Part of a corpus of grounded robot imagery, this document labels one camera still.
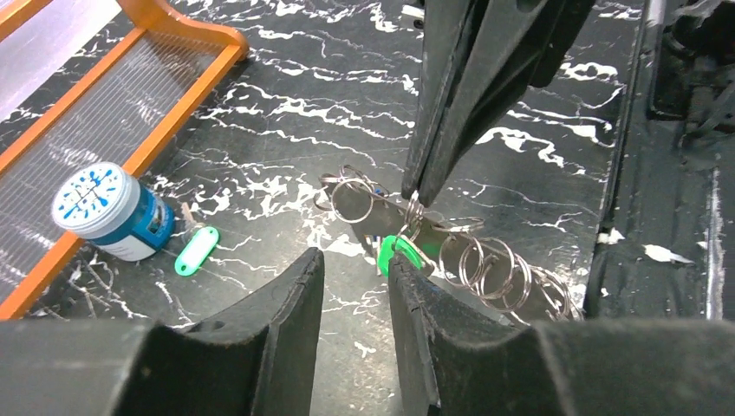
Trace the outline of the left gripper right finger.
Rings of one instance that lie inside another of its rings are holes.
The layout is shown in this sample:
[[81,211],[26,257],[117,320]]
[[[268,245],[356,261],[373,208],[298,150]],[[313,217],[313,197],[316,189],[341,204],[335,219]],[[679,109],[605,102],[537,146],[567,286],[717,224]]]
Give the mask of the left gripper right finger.
[[402,255],[389,298],[407,415],[731,415],[734,327],[687,319],[510,328]]

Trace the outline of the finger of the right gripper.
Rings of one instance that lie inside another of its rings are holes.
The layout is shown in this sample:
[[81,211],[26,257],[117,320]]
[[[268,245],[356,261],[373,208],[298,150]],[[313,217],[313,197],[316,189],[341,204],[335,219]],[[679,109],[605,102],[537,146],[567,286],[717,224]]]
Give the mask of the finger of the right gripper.
[[430,206],[453,168],[527,88],[544,88],[578,37],[591,1],[487,1],[466,63],[459,67],[430,158]]
[[401,196],[428,200],[429,163],[439,137],[459,67],[466,63],[487,1],[425,1],[422,66],[413,138],[401,183]]

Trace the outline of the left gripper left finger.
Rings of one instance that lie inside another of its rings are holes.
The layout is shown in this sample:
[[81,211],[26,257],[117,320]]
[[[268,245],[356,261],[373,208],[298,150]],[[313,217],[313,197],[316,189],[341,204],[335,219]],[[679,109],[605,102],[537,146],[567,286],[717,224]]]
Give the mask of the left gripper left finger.
[[4,415],[306,415],[324,256],[186,331],[149,320],[1,324]]

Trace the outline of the large silver carabiner keyring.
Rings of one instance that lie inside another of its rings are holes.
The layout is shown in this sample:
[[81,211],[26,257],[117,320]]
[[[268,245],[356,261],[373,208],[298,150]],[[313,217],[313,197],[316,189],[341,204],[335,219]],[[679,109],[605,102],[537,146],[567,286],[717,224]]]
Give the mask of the large silver carabiner keyring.
[[420,274],[501,324],[521,327],[582,319],[568,285],[556,273],[529,263],[505,241],[481,236],[483,219],[437,221],[425,216],[416,198],[401,206],[390,200],[382,185],[368,179],[326,175],[320,180],[327,210],[350,225],[376,271],[381,239],[402,235],[436,264],[430,276]]

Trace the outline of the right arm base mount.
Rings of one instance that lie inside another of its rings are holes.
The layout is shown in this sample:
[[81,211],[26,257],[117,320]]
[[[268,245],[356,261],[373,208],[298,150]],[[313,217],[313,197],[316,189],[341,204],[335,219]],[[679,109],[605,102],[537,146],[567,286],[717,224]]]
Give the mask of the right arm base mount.
[[734,133],[734,2],[676,1],[657,45],[648,117],[681,123],[679,147]]

